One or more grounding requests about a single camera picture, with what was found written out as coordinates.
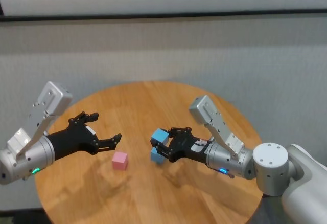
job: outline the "black wall trim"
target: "black wall trim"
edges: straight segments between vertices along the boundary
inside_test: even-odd
[[[213,16],[269,15],[269,14],[309,14],[309,13],[310,14],[312,14],[312,13],[327,13],[327,8],[326,9],[292,9],[292,10],[210,12],[210,13],[63,15],[63,16],[0,16],[0,22],[86,20],[86,19],[137,19],[137,18],[142,19],[142,18],[177,18],[177,17],[213,17]]]
[[[3,16],[3,14],[4,14],[4,12],[2,10],[1,3],[0,3],[0,18],[1,18],[1,16]]]

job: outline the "cylindrical joint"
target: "cylindrical joint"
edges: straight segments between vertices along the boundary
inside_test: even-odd
[[[55,160],[52,144],[42,136],[28,151],[17,160],[10,150],[0,151],[0,184],[8,184],[23,177],[28,177],[51,165]]]
[[[212,142],[207,149],[206,165],[219,172],[226,170],[226,173],[229,175],[235,175],[249,180],[255,177],[252,151],[246,148],[243,149],[237,161],[222,146],[216,142]]]
[[[256,184],[269,196],[280,196],[289,185],[287,150],[275,143],[264,143],[253,151]]]

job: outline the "round wooden table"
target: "round wooden table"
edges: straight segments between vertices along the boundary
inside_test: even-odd
[[[114,151],[77,152],[36,174],[41,203],[60,223],[245,223],[262,193],[255,180],[219,174],[204,164],[180,159],[157,165],[150,160],[151,135],[157,128],[191,127],[209,138],[189,112],[197,96],[209,95],[227,125],[249,148],[261,141],[250,123],[229,103],[181,83],[136,82],[92,94],[69,108],[50,132],[65,129],[68,119],[98,112],[90,123],[99,139],[121,133],[116,151],[126,152],[126,171],[112,168]]]

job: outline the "blue led light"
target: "blue led light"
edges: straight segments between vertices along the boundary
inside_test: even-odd
[[[224,168],[220,168],[219,169],[219,172],[221,172],[223,174],[227,174],[228,173],[228,170],[227,169],[224,169]]]

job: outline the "metal bracket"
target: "metal bracket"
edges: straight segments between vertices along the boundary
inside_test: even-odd
[[[203,124],[215,141],[225,148],[233,159],[238,160],[244,143],[230,131],[210,97],[205,95],[196,98],[189,110],[197,123]]]
[[[47,82],[33,104],[24,126],[7,142],[16,156],[23,155],[48,130],[51,122],[68,108],[73,96],[61,84]]]

